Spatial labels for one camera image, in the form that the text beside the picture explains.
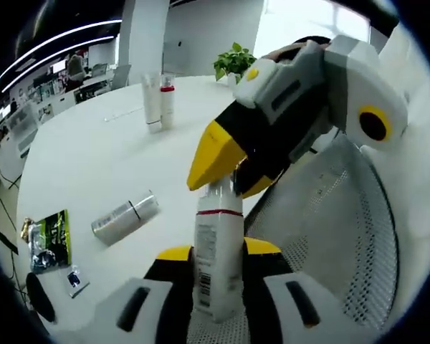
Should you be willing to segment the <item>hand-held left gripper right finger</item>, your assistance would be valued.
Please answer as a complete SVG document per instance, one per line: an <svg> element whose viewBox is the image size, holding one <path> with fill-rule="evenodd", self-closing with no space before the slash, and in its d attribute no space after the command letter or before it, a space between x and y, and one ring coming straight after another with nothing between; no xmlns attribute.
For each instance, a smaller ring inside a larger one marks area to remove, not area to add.
<svg viewBox="0 0 430 344"><path fill-rule="evenodd" d="M313 278L293 272L275 245L244 239L243 303L251 343L349 343L350 320Z"/></svg>

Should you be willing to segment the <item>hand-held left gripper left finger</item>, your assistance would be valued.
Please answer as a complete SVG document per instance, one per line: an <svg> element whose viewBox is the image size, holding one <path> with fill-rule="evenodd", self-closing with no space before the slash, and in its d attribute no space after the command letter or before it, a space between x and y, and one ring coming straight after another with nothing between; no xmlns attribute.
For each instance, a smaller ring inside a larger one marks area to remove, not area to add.
<svg viewBox="0 0 430 344"><path fill-rule="evenodd" d="M132 278L95 308L82 343L185 343L193 308L193 247L161 252L142 279Z"/></svg>

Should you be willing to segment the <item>person's right hand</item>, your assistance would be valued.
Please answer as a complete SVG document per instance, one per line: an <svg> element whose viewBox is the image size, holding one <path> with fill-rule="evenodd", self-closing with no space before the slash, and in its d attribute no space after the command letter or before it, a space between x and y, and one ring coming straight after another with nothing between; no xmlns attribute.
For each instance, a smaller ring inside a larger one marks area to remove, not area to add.
<svg viewBox="0 0 430 344"><path fill-rule="evenodd" d="M263 58L270 59L275 62L279 62L282 60L293 60L296 54L300 51L300 49L302 49L310 41L319 44L323 49L325 49L330 44L331 39L321 36L303 37L292 44L288 44L287 46L276 49L275 51L266 54L265 56L263 56Z"/></svg>

